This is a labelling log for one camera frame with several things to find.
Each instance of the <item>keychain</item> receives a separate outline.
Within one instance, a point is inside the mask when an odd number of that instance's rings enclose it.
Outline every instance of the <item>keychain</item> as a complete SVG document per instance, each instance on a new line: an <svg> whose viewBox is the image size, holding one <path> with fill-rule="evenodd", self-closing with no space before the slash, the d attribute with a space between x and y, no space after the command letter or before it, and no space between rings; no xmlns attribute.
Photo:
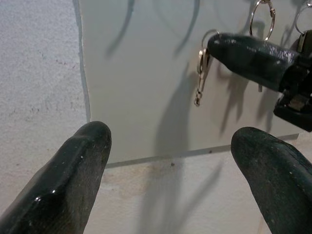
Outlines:
<svg viewBox="0 0 312 234"><path fill-rule="evenodd" d="M267 37L264 39L265 41L267 41L267 40L269 40L269 38L272 35L273 29L274 29L274 26L275 26L275 16L276 16L276 10L275 10L275 8L273 8L273 4L272 4L271 0L258 0L257 3L254 5L253 11L252 11L252 17L251 17L251 20L250 20L250 36L253 36L254 15L255 15L255 12L257 11L257 8L258 8L258 6L260 4L268 4L269 5L270 16L272 18L272 22L271 22L271 27L270 27L269 33L268 33ZM262 93L262 88L263 88L262 85L259 85L258 91L260 93Z"/></svg>
<svg viewBox="0 0 312 234"><path fill-rule="evenodd" d="M297 14L296 20L295 20L295 27L297 31L300 33L297 52L307 57L309 57L310 54L312 53L312 30L302 32L298 27L298 20L299 20L301 13L308 8L312 9L311 1L307 2L307 6L302 8L302 10Z"/></svg>
<svg viewBox="0 0 312 234"><path fill-rule="evenodd" d="M198 86L196 89L196 97L195 97L195 101L194 101L194 104L197 107L200 106L200 100L203 97L205 82L206 82L206 78L207 78L207 75L209 72L209 61L210 61L211 56L210 56L210 53L208 51L208 48L204 47L204 41L210 33L220 34L220 32L215 30L215 29L210 30L210 31L205 33L205 35L201 41L201 48L202 49L199 51L199 60L198 60L198 64L197 64L197 73L199 76L199 82L198 82Z"/></svg>

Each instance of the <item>silver key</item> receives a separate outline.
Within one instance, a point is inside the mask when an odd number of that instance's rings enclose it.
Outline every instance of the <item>silver key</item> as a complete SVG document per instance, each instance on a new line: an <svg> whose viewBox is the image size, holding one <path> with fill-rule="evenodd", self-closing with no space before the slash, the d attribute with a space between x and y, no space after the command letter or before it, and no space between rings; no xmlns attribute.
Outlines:
<svg viewBox="0 0 312 234"><path fill-rule="evenodd" d="M208 66L210 60L210 53L208 52L207 48L200 50L199 52L199 61L197 64L197 73L199 76L199 82L196 89L196 97L194 104L195 106L200 106L200 100L203 97L203 92L205 88L205 82L208 75Z"/></svg>

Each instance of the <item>key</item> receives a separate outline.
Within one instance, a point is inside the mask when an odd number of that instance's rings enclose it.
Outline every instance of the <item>key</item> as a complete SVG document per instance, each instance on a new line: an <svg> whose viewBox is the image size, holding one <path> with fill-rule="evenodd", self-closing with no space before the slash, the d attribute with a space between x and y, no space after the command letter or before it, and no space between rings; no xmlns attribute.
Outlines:
<svg viewBox="0 0 312 234"><path fill-rule="evenodd" d="M208 52L207 48L202 49L199 52L199 61L197 64L197 73L199 75L199 82L196 89L196 97L194 104L195 106L200 106L200 100L203 97L203 92L205 88L205 82L208 75L208 64L210 60L210 53Z"/></svg>
<svg viewBox="0 0 312 234"><path fill-rule="evenodd" d="M308 30L300 35L297 52L310 57L312 53L312 30Z"/></svg>

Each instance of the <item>textured wall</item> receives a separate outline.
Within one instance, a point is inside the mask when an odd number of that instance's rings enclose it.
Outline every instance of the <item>textured wall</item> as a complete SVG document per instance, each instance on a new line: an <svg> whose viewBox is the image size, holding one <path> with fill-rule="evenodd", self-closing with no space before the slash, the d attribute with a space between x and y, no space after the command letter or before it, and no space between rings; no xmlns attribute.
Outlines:
<svg viewBox="0 0 312 234"><path fill-rule="evenodd" d="M75 11L76 0L0 0L0 213L87 120ZM296 145L308 155L310 142ZM120 165L86 234L269 233L229 152Z"/></svg>
<svg viewBox="0 0 312 234"><path fill-rule="evenodd" d="M0 213L81 125L71 0L0 0Z"/></svg>

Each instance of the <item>key ring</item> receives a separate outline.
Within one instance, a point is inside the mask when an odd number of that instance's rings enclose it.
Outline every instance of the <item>key ring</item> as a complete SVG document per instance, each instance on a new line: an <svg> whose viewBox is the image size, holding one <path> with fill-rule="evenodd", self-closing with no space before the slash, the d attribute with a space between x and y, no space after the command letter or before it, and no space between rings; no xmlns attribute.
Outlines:
<svg viewBox="0 0 312 234"><path fill-rule="evenodd" d="M297 31L298 31L300 34L302 34L302 35L304 35L305 33L302 32L302 31L299 29L299 27L298 27L298 20L299 20L299 17L300 17L300 15L301 15L301 13L302 13L305 9L308 9L308 8L312 8L312 2L311 2L311 1L307 1L307 6L304 7L304 8L302 8L301 11L299 11L299 13L298 13L297 16L296 16L296 20L295 20L295 27L296 27Z"/></svg>
<svg viewBox="0 0 312 234"><path fill-rule="evenodd" d="M204 34L203 39L201 40L201 48L204 48L204 41L205 41L206 37L207 37L209 34L211 34L211 33L218 33L218 34L220 35L220 32L219 32L218 30L216 30L216 29L212 29L212 30L207 31L207 32Z"/></svg>
<svg viewBox="0 0 312 234"><path fill-rule="evenodd" d="M273 4L271 2L271 0L258 0L258 2L255 4L254 8L253 8L253 11L252 11L252 17L251 17L251 20L250 20L250 36L253 35L253 23L254 23L254 15L255 15L255 12L257 11L257 8L260 4L268 4L269 5L269 8L270 8L270 16L272 18L272 22L271 22L271 27L270 27L270 31L267 35L267 37L265 38L265 41L267 41L272 32L273 32L273 29L274 29L274 26L275 26L275 15L276 15L276 11L275 11L275 8L273 8Z"/></svg>

